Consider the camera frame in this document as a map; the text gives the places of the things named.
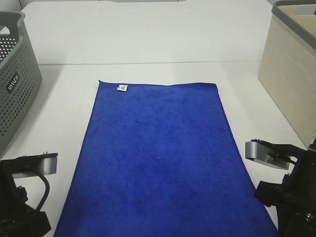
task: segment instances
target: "basket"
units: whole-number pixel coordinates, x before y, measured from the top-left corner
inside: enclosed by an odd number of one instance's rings
[[[0,26],[0,155],[29,111],[41,84],[40,69],[22,12],[1,12]]]
[[[274,4],[258,76],[306,147],[316,131],[315,6],[316,0]]]

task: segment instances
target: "microfiber towel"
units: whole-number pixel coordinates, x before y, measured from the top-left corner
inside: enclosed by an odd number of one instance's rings
[[[55,237],[277,237],[218,90],[100,82]]]

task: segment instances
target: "black cable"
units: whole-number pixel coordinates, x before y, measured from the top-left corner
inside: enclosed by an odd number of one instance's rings
[[[35,208],[34,211],[32,211],[32,213],[27,218],[27,220],[25,220],[25,221],[23,221],[22,223],[19,223],[19,224],[24,224],[24,223],[29,222],[30,220],[32,220],[39,213],[40,209],[43,207],[43,205],[44,205],[44,203],[45,203],[45,201],[46,201],[46,199],[48,197],[49,189],[50,189],[49,182],[48,182],[48,180],[45,178],[45,176],[42,173],[40,173],[40,172],[30,168],[30,167],[24,167],[22,172],[26,172],[26,171],[32,172],[32,173],[36,174],[40,179],[42,179],[42,181],[45,184],[45,192],[44,192],[44,195],[41,198],[38,206]]]
[[[291,164],[296,164],[296,162],[295,161],[293,161],[293,160],[291,160],[290,159],[290,161],[289,161]]]

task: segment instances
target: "white tag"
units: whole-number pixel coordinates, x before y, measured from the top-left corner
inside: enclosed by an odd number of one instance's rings
[[[118,90],[120,90],[120,91],[127,91],[127,87],[128,87],[128,85],[119,85],[118,86]]]

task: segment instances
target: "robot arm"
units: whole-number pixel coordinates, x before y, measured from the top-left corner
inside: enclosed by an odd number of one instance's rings
[[[245,148],[247,159],[273,168],[288,170],[294,164],[281,184],[260,181],[255,197],[265,206],[276,206],[280,237],[315,237],[316,152],[261,140],[246,142]]]
[[[0,237],[42,237],[51,227],[40,211],[49,193],[44,175],[56,173],[57,153],[25,156],[0,161]],[[38,176],[45,183],[45,193],[33,209],[25,188],[16,187],[14,178]]]

